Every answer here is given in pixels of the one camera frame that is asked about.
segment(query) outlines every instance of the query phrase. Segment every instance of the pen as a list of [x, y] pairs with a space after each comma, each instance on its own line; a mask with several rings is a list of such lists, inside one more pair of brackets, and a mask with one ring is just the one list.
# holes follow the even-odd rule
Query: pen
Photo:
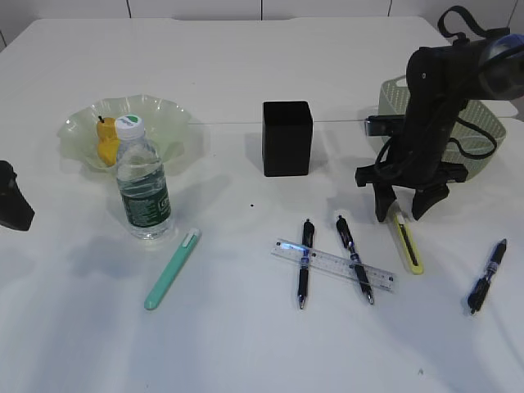
[[477, 281], [475, 288], [473, 288], [472, 293], [468, 297], [468, 305], [471, 308], [471, 314], [474, 315], [482, 307], [482, 303], [488, 294], [490, 289], [491, 279], [497, 273], [497, 269], [502, 262], [502, 257], [504, 252], [506, 252], [506, 246], [508, 241], [504, 239], [495, 248], [493, 255], [491, 256], [490, 263], [486, 267], [486, 272], [484, 277]]
[[[314, 225], [307, 219], [302, 229], [302, 246], [313, 247]], [[304, 250], [304, 256], [300, 260], [300, 271], [298, 275], [298, 305], [304, 309], [305, 298], [308, 295], [309, 278], [309, 250]]]
[[182, 240], [182, 243], [180, 243], [180, 246], [178, 246], [177, 250], [174, 252], [173, 257], [167, 266], [165, 266], [165, 269], [158, 278], [158, 281], [156, 281], [155, 286], [151, 289], [149, 295], [147, 295], [146, 301], [144, 302], [145, 309], [155, 309], [159, 306], [165, 293], [171, 286], [171, 283], [186, 263], [193, 248], [195, 248], [200, 235], [201, 232], [198, 229], [191, 229], [187, 233], [186, 237]]
[[347, 226], [346, 220], [341, 215], [338, 216], [337, 231], [341, 235], [344, 248], [350, 252], [350, 258], [353, 262], [355, 262], [355, 273], [359, 279], [360, 289], [362, 290], [362, 293], [368, 298], [369, 304], [372, 305], [375, 300], [373, 299], [373, 290], [369, 285], [368, 275], [366, 274], [366, 271], [362, 266], [362, 262], [360, 262], [359, 254], [357, 254], [355, 249], [355, 241], [351, 236], [350, 228]]

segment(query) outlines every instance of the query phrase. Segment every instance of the mint green pen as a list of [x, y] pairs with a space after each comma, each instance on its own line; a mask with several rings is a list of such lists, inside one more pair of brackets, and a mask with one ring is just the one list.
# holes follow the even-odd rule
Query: mint green pen
[[171, 261], [167, 264], [164, 271], [158, 278], [153, 289], [147, 295], [144, 307], [146, 309], [155, 309], [160, 305], [160, 302], [164, 298], [165, 293], [168, 291], [173, 280], [177, 277], [178, 272], [186, 263], [187, 258], [195, 248], [195, 245], [200, 239], [201, 232], [199, 229], [191, 229], [186, 237], [180, 243], [177, 250], [175, 251]]

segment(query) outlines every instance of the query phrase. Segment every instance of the plastic basket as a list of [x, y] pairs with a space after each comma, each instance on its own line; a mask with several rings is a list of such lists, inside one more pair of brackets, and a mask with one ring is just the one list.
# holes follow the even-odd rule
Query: plastic basket
[[[401, 81], [403, 80], [405, 80], [405, 76], [400, 76], [396, 79], [387, 80], [382, 84], [378, 102], [379, 115], [403, 115], [406, 112], [409, 101], [409, 90], [408, 87], [405, 86], [405, 82], [404, 85], [402, 85]], [[471, 100], [466, 109], [460, 112], [459, 116], [492, 135], [497, 141], [497, 150], [504, 138], [506, 138], [506, 129], [500, 123], [499, 119], [497, 119], [486, 105], [478, 100]], [[485, 154], [493, 148], [493, 145], [486, 137], [461, 124], [454, 126], [451, 136], [456, 138], [468, 153]], [[468, 170], [467, 180], [469, 180], [479, 174], [481, 170], [488, 165], [488, 162], [490, 162], [494, 155], [484, 160], [468, 159], [460, 154], [458, 148], [453, 143], [449, 143], [442, 156], [442, 160], [455, 164], [464, 164]]]

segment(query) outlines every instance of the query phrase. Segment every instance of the yellow utility knife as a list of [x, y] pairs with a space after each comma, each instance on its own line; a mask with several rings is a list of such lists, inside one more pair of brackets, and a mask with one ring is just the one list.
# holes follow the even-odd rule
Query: yellow utility knife
[[392, 206], [391, 211], [393, 223], [395, 224], [396, 231], [399, 234], [400, 244], [404, 250], [409, 270], [411, 270], [411, 273], [413, 274], [424, 273], [422, 260], [418, 254], [417, 246], [415, 246], [413, 236], [411, 236], [411, 231], [409, 230], [409, 226], [404, 219], [402, 210], [400, 210], [398, 206]]

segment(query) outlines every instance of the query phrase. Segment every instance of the black box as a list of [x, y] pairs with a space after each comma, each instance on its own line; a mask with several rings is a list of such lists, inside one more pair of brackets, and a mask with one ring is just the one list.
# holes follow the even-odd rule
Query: black box
[[313, 118], [308, 103], [264, 102], [263, 116], [264, 175], [307, 175], [313, 138]]

